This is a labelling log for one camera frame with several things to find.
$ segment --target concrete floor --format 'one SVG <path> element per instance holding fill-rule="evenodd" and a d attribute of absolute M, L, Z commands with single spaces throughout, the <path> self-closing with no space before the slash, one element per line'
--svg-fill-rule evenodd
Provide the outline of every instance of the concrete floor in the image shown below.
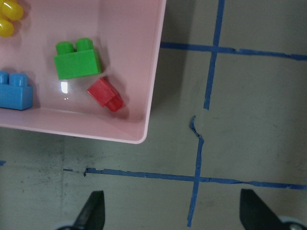
<path fill-rule="evenodd" d="M 163 42 L 212 46 L 218 0 L 169 0 Z M 225 1 L 220 46 L 307 55 L 307 2 Z M 87 167 L 307 184 L 307 65 L 289 58 L 160 49 L 147 139 L 140 145 L 0 128 L 0 229 L 54 229 L 104 190 L 106 230 L 187 229 L 193 181 L 88 174 Z M 241 188 L 307 223 L 307 191 L 200 183 L 191 229 L 242 230 Z"/>

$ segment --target blue painter's tape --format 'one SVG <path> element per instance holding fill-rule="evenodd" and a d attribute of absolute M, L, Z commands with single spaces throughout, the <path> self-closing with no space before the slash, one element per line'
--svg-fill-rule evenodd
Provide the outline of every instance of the blue painter's tape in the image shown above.
<path fill-rule="evenodd" d="M 202 177 L 201 182 L 218 183 L 218 184 L 249 184 L 249 185 L 253 185 L 256 187 L 307 190 L 307 185 L 303 185 L 303 184 L 283 184 L 283 183 L 272 183 L 272 182 L 239 181 L 239 180 L 234 180 L 234 179 L 209 178 L 209 177 Z"/>
<path fill-rule="evenodd" d="M 216 58 L 217 58 L 217 53 L 212 52 L 211 59 L 210 59 L 210 65 L 209 65 L 208 78 L 207 78 L 206 92 L 205 92 L 205 102 L 203 104 L 203 108 L 207 110 L 209 110 L 209 107 L 210 107 Z"/>
<path fill-rule="evenodd" d="M 202 46 L 202 45 L 169 43 L 169 42 L 161 42 L 160 47 L 167 48 L 167 49 L 179 49 L 179 50 L 190 50 L 190 51 L 200 51 L 200 52 L 216 52 L 216 53 L 223 53 L 223 54 L 269 56 L 269 57 L 276 57 L 276 58 L 294 59 L 297 61 L 307 60 L 307 55 L 285 54 L 285 53 L 267 52 L 267 51 L 252 50 L 252 49 L 236 50 L 230 47 Z"/>
<path fill-rule="evenodd" d="M 214 46 L 202 46 L 202 45 L 192 45 L 192 44 L 172 43 L 172 42 L 161 42 L 160 47 L 166 49 L 180 49 L 180 50 L 202 51 L 202 52 L 216 52 L 218 50 L 218 47 Z"/>
<path fill-rule="evenodd" d="M 225 0 L 219 0 L 219 4 L 217 7 L 214 37 L 213 37 L 213 46 L 219 46 L 220 43 L 224 6 L 225 6 Z"/>
<path fill-rule="evenodd" d="M 195 116 L 193 116 L 193 118 L 191 119 L 190 125 L 189 125 L 189 127 L 192 129 L 192 131 L 198 138 L 198 148 L 197 148 L 196 163 L 195 163 L 196 167 L 195 167 L 195 175 L 194 175 L 194 184 L 193 184 L 192 197 L 191 197 L 189 214 L 188 214 L 188 223 L 187 223 L 188 227 L 191 227 L 192 225 L 193 214 L 194 214 L 196 201 L 197 201 L 198 188 L 199 188 L 200 179 L 201 179 L 201 152 L 202 152 L 202 146 L 204 144 L 204 139 L 196 131 L 194 122 L 195 122 Z"/>
<path fill-rule="evenodd" d="M 151 172 L 129 172 L 129 171 L 125 172 L 125 171 L 113 170 L 113 169 L 97 170 L 95 168 L 86 168 L 84 175 L 86 175 L 87 173 L 144 177 L 144 178 L 175 180 L 175 181 L 194 181 L 193 176 L 180 176 L 180 175 L 160 174 L 160 173 L 151 173 Z"/>

